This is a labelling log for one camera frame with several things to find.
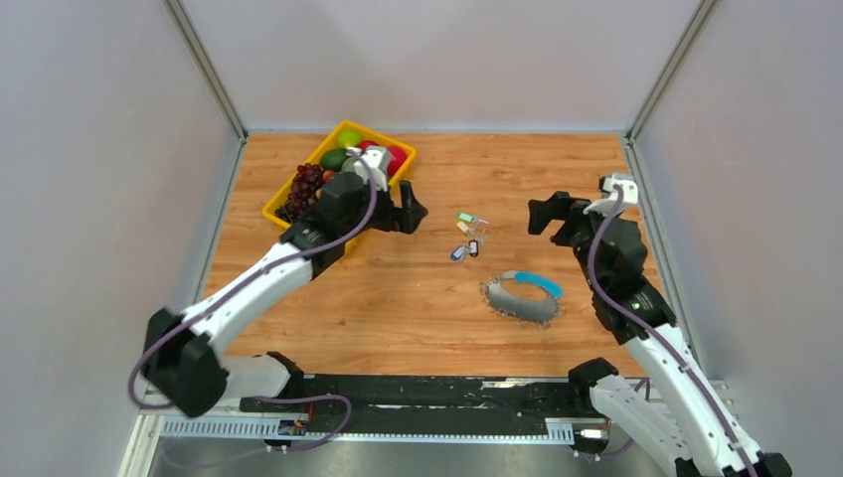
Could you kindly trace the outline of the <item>blue tag key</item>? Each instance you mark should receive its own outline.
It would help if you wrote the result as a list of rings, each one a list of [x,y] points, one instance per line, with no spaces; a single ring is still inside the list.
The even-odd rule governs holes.
[[[450,260],[455,262],[462,262],[469,255],[468,246],[461,244],[457,246],[450,254]]]

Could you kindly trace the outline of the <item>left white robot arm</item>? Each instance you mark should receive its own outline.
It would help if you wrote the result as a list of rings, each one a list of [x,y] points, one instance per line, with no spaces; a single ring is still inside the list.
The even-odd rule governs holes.
[[[237,388],[222,357],[257,318],[342,258],[346,244],[367,230],[413,234],[427,216],[408,180],[401,201],[367,174],[337,174],[269,251],[211,297],[180,312],[167,307],[149,318],[133,379],[143,377],[187,417],[199,417],[223,398],[266,397],[278,410],[296,409],[303,383],[271,355],[256,357],[262,377]]]

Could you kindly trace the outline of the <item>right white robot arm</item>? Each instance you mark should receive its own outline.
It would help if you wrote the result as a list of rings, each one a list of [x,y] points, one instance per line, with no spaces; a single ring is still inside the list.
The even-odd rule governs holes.
[[[604,358],[570,370],[572,409],[607,417],[669,476],[792,475],[785,457],[762,450],[705,378],[675,314],[644,276],[647,247],[638,224],[621,217],[619,202],[601,214],[591,201],[556,192],[528,208],[531,235],[561,221],[552,243],[572,250],[598,321],[654,382],[668,411],[640,397]]]

